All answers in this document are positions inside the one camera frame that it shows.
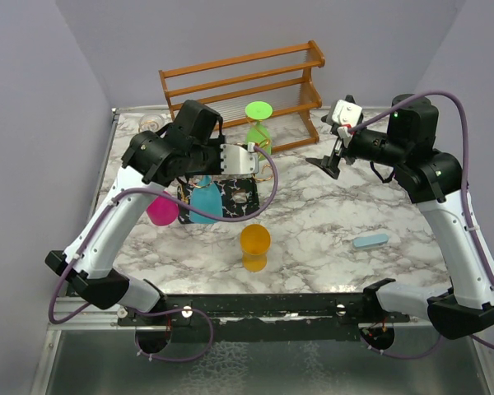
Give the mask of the blue plastic wine glass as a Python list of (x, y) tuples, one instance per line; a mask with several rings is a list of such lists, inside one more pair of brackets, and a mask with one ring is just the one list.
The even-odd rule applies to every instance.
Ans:
[(199, 211), (222, 217), (221, 192), (210, 175), (204, 175), (193, 186), (189, 204)]

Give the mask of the green plastic wine glass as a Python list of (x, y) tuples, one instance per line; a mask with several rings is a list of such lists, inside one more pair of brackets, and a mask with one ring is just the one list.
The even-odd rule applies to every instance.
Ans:
[(254, 101), (245, 107), (245, 116), (250, 129), (245, 140), (254, 142), (268, 154), (272, 153), (273, 139), (270, 132), (263, 125), (263, 121), (273, 115), (273, 107), (264, 101)]

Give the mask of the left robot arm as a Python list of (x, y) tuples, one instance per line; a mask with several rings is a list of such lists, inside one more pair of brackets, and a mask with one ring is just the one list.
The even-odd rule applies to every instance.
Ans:
[(225, 138), (212, 137), (212, 132), (222, 123), (217, 111), (186, 100), (173, 122), (133, 136), (105, 200), (69, 246), (48, 253), (46, 265), (95, 307), (121, 304), (137, 310), (144, 323), (159, 323), (165, 317), (163, 293), (115, 270), (114, 260), (144, 211), (170, 183), (220, 173)]

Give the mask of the pink plastic wine glass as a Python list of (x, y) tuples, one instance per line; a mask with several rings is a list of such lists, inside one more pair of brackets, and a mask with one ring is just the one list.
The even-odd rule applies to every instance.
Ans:
[(170, 225), (177, 220), (179, 215), (178, 205), (166, 197), (170, 197), (170, 194), (164, 192), (163, 195), (156, 197), (146, 209), (148, 218), (156, 226)]

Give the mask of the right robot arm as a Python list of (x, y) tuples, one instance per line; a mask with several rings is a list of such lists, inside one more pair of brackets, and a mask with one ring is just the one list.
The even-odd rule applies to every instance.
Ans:
[(463, 158), (435, 149), (438, 109), (429, 93), (398, 95), (385, 112), (365, 121), (351, 95), (334, 102), (323, 122), (336, 137), (330, 155), (310, 158), (332, 179), (339, 163), (365, 160), (391, 168), (395, 180), (431, 227), (451, 287), (415, 287), (394, 279), (364, 290), (363, 315), (379, 322), (390, 312), (429, 321), (443, 337), (472, 336), (494, 325), (494, 260), (473, 213), (468, 190), (468, 126), (464, 108), (449, 95), (459, 112)]

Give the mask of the yellow plastic wine glass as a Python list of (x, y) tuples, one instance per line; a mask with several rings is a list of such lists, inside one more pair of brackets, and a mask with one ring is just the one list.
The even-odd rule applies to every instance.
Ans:
[(267, 252), (271, 246), (271, 235), (259, 224), (246, 226), (240, 234), (242, 263), (250, 272), (259, 272), (267, 265)]

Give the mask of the clear tall wine glass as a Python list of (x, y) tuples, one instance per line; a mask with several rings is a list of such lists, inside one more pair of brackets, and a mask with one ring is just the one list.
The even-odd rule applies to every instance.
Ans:
[(145, 114), (138, 122), (138, 131), (158, 132), (165, 125), (165, 118), (159, 114)]

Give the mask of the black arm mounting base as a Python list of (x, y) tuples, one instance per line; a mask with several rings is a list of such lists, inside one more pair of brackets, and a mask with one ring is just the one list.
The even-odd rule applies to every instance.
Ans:
[(385, 312), (362, 292), (297, 294), (171, 294), (156, 308), (175, 311), (146, 317), (129, 311), (120, 327), (139, 332), (169, 330), (174, 342), (357, 342), (359, 327), (409, 317)]

